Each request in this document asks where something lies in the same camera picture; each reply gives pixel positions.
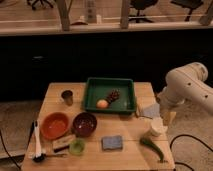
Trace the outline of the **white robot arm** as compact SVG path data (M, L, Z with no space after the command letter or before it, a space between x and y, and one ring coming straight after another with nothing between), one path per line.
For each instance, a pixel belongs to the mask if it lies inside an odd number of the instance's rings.
M199 62L174 68L166 74L166 86L158 94L165 126L175 117L173 108L183 104L186 99L213 114L213 88L205 84L207 78L208 70Z

